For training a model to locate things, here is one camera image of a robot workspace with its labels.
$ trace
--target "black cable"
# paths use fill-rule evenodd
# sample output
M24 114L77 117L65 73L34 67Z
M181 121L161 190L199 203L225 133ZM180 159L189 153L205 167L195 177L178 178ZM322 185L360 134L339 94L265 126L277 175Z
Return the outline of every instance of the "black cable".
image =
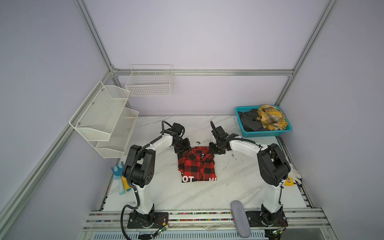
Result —
M287 229L287 227L286 227L286 225L285 225L285 222L284 222L284 220L281 220L281 219L279 219L283 224L284 224L284 227L283 227L283 225L281 225L283 228L279 228L279 229L277 229L277 230L265 230L265 234L264 234L264 236L265 237L267 237L267 238L278 238L278 239L280 239L280 237L281 237L281 235L283 234L283 231L285 231L286 229Z
M283 184L284 184L284 183L282 182L281 185L280 185L280 188L281 188L281 189L280 189L280 197L279 197L279 201L278 201L278 203L281 205L281 207L283 207L283 205L282 205L282 203L281 203L281 201L280 201L280 199L281 199L281 193L283 192L283 188L284 188L284 187L283 187Z
M155 238L156 236L158 236L159 235L159 232L160 232L160 230L164 227L164 226L161 226L156 232L154 232L153 234L142 234L142 235L139 235L138 236L138 239L141 239L141 240L150 240L150 239L152 239L152 238Z
M183 134L180 137L183 137L185 133L185 127L183 126Z
M124 230L124 226L122 224L122 217L124 216L124 210L129 207L129 205L125 205L123 208L122 208L122 211L121 211L121 216L120 216L120 226L121 226L121 231L122 231L122 234L124 235L125 239L127 240L131 240L127 234L125 233L125 230Z
M172 127L169 123L167 123L166 121L161 121L161 135L164 135L164 123L166 123L168 126Z
M163 136L158 136L157 138L153 139L152 141L149 142L149 144L155 143L157 140L161 139Z
M252 140L249 140L249 139L245 139L245 138L239 138L239 137L233 137L233 138L229 138L227 139L221 146L218 146L219 148L222 148L224 147L228 142L232 141L232 140L239 140L239 141L244 141L244 142L250 142L250 143L253 143L255 145L257 145L260 150L263 148L263 146L261 146L260 144L257 144L255 141L252 141Z

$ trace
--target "wall-mounted wire basket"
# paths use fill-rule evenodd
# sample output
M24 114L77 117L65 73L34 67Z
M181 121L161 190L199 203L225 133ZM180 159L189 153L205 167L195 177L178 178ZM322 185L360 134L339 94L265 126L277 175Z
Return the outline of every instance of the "wall-mounted wire basket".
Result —
M172 65L131 65L125 85L130 96L170 96L174 80Z
M94 147L103 158L119 158L125 152L139 112L126 108L129 91L117 86L100 89L88 104L85 112L79 110L70 125Z

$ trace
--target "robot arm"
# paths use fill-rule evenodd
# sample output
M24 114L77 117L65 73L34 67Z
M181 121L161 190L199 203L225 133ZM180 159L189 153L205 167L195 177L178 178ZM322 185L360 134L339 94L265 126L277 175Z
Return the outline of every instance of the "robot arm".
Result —
M128 185L134 190L137 201L135 207L130 205L128 207L136 210L139 214L138 218L143 219L143 225L150 225L153 222L151 214L154 212L154 208L148 184L154 175L156 153L171 146L174 147L175 153L190 149L188 138L182 139L185 128L178 123L174 123L171 128L164 129L164 123L169 125L169 123L162 121L162 131L159 137L145 146L131 146L123 169L123 176L127 179ZM142 164L137 163L142 158L144 159Z
M265 226L273 225L283 212L280 203L281 189L291 170L283 152L277 144L258 144L241 138L237 134L227 134L221 126L215 127L212 121L211 126L215 142L209 144L210 153L225 154L226 150L234 150L257 158L260 175L268 183L265 188L260 222Z

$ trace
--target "white marble table surface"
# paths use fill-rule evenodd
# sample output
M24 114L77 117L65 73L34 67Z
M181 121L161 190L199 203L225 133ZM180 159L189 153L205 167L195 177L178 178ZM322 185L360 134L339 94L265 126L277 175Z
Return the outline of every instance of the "white marble table surface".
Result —
M138 117L127 149L143 146L159 136L161 121L174 122L185 127L184 137L191 146L208 146L211 140L212 120L227 133L241 136L236 116L173 116ZM277 143L276 137L249 138L261 144ZM233 200L242 202L244 208L260 208L264 200L266 183L260 176L257 159L240 152L230 151L215 155L217 181L182 182L173 147L156 153L155 174L149 184L156 210L215 210L230 209ZM305 208L306 205L296 185L286 186L281 194L284 208ZM133 191L119 195L118 181L113 180L104 211L121 211L125 204L135 204Z

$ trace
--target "red plaid shirt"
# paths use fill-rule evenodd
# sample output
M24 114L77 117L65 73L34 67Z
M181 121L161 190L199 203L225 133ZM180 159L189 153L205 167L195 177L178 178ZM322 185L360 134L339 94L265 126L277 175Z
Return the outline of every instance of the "red plaid shirt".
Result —
M209 153L209 147L193 147L178 153L177 158L182 182L216 181L214 155Z

